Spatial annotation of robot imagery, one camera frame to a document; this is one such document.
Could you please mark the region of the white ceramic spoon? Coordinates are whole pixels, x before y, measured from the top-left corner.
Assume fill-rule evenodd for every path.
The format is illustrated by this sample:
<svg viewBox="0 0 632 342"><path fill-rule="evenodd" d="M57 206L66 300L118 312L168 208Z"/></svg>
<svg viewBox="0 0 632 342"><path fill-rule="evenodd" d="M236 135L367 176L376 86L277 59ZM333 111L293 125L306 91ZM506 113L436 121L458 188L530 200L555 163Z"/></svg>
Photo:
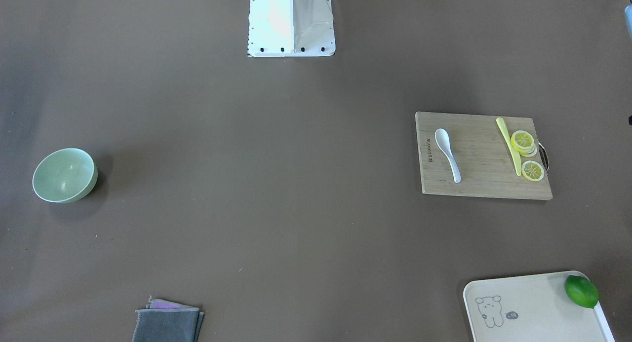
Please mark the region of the white ceramic spoon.
<svg viewBox="0 0 632 342"><path fill-rule="evenodd" d="M439 149L444 153L445 157L447 158L449 162L453 181L455 183L460 183L461 173L460 173L458 164L456 162L456 158L454 157L454 154L452 153L451 138L449 137L449 133L444 128L438 128L436 129L434 133L434 137L435 137L436 144L438 145Z"/></svg>

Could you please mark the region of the light green bowl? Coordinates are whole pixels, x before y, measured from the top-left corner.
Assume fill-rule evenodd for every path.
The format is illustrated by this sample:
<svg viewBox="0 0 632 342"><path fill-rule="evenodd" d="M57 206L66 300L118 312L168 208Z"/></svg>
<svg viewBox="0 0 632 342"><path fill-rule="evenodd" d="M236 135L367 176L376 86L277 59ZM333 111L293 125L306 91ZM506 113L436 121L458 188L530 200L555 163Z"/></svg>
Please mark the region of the light green bowl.
<svg viewBox="0 0 632 342"><path fill-rule="evenodd" d="M32 178L34 193L50 203L72 203L93 190L98 169L86 151L65 148L43 158Z"/></svg>

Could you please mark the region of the bamboo cutting board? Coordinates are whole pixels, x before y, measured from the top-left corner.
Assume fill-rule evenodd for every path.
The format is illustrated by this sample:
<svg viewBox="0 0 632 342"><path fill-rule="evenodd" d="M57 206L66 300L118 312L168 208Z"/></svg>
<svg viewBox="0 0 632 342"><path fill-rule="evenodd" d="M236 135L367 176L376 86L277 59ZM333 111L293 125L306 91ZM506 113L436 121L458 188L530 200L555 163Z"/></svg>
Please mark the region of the bamboo cutting board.
<svg viewBox="0 0 632 342"><path fill-rule="evenodd" d="M424 194L550 200L547 177L531 182L515 173L514 161L494 115L418 111L418 157ZM461 181L453 179L449 160L436 144L435 132L447 131Z"/></svg>

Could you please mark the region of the yellow plastic knife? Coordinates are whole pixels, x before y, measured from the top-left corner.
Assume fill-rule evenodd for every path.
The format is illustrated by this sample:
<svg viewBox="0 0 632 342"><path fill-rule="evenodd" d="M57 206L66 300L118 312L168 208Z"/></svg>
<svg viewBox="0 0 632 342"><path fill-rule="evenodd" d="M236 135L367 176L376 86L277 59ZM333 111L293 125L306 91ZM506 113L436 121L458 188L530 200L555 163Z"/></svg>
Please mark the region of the yellow plastic knife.
<svg viewBox="0 0 632 342"><path fill-rule="evenodd" d="M506 147L510 155L512 156L513 166L515 170L515 175L522 176L522 161L519 152L512 145L512 138L509 135L508 127L504 121L504 118L497 117L496 118L497 127L500 130L501 135L504 138L504 142L506 143Z"/></svg>

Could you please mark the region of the single lemon slice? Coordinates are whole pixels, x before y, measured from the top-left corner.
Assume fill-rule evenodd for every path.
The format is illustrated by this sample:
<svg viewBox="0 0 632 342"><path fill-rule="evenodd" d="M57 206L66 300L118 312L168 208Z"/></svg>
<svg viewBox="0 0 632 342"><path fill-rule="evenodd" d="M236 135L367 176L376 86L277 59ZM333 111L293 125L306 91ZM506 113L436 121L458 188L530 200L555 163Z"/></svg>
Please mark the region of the single lemon slice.
<svg viewBox="0 0 632 342"><path fill-rule="evenodd" d="M539 182L544 179L546 170L539 162L528 160L522 164L521 174L531 182Z"/></svg>

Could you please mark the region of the folded grey cloth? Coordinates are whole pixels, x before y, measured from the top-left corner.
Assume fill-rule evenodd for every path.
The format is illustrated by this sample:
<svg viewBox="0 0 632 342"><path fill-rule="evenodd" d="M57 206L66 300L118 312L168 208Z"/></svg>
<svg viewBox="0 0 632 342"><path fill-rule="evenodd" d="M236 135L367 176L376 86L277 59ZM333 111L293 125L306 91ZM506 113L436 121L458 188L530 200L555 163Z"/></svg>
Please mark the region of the folded grey cloth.
<svg viewBox="0 0 632 342"><path fill-rule="evenodd" d="M198 307L152 297L135 312L133 342L197 342L205 316Z"/></svg>

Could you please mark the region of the cream tray with bear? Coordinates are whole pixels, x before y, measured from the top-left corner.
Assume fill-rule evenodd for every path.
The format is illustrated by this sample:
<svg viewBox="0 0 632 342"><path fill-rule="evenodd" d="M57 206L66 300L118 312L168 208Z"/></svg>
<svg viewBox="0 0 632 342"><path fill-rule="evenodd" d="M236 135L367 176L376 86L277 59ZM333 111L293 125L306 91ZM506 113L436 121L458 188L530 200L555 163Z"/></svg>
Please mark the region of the cream tray with bear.
<svg viewBox="0 0 632 342"><path fill-rule="evenodd" d="M578 306L564 284L576 270L474 280L463 290L476 342L613 342L600 304Z"/></svg>

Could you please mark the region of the green lime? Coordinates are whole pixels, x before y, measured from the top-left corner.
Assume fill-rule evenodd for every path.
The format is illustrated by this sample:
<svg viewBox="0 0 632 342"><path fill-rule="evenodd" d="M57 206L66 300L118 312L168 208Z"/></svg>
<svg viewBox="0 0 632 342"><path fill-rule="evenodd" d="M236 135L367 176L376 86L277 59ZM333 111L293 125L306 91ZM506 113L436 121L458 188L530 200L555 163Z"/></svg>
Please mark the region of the green lime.
<svg viewBox="0 0 632 342"><path fill-rule="evenodd" d="M599 292L586 277L569 275L564 282L567 297L578 306L594 309L598 304Z"/></svg>

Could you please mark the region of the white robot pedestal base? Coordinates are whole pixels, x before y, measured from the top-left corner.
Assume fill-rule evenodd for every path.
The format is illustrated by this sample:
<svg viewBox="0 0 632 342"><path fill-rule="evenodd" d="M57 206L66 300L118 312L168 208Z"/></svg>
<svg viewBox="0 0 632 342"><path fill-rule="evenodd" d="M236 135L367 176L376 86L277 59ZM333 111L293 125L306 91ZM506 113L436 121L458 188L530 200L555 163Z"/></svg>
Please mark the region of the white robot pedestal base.
<svg viewBox="0 0 632 342"><path fill-rule="evenodd" d="M326 57L336 52L332 0L250 0L249 57Z"/></svg>

